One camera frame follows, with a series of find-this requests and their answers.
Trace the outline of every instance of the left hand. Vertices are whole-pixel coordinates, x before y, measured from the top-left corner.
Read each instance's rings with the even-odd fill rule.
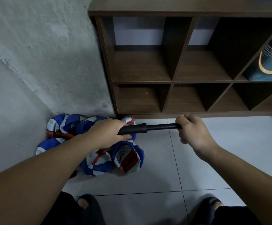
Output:
[[[89,137],[92,142],[95,142],[96,149],[109,148],[113,144],[132,139],[129,135],[117,135],[119,130],[127,125],[124,121],[107,119],[96,122],[88,132],[84,133],[86,137]]]

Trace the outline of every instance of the right hand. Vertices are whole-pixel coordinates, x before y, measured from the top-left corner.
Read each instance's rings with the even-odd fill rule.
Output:
[[[185,113],[176,118],[176,123],[182,126],[178,129],[181,142],[188,143],[200,159],[206,160],[219,147],[200,117]]]

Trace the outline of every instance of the hand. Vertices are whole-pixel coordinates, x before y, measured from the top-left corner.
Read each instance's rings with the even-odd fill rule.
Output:
[[[95,149],[109,148],[113,144],[132,139],[131,135],[117,135],[120,128],[127,125],[124,121],[107,119],[96,122],[85,136],[95,143]]]
[[[176,123],[182,126],[178,129],[181,142],[188,143],[200,159],[206,160],[219,147],[200,117],[185,113],[176,118]]]

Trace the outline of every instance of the black slipper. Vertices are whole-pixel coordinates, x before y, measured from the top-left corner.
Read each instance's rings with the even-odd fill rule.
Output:
[[[205,198],[200,206],[198,207],[198,210],[191,222],[191,225],[196,224],[206,224],[210,225],[214,219],[214,213],[215,209],[213,208],[213,204],[216,202],[221,202],[216,197],[208,197]]]
[[[106,225],[103,213],[101,212],[98,201],[91,194],[84,194],[79,199],[84,199],[88,202],[89,206],[84,210],[84,217],[91,225]]]

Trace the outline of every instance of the floor tile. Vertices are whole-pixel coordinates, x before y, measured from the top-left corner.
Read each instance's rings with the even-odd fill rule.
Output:
[[[216,142],[272,176],[272,119],[270,117],[203,118]],[[200,160],[189,145],[170,130],[183,190],[228,188],[228,184]]]
[[[136,120],[137,124],[165,124],[166,119]],[[69,180],[63,191],[80,196],[126,193],[152,193],[180,191],[181,185],[168,130],[138,134],[135,143],[144,151],[142,168],[136,173],[124,175],[115,168],[111,173],[90,177],[79,172]]]
[[[232,189],[183,191],[183,195],[190,221],[193,219],[199,204],[206,197],[216,197],[225,206],[245,206]]]
[[[107,225],[185,224],[182,192],[144,193],[96,197]]]

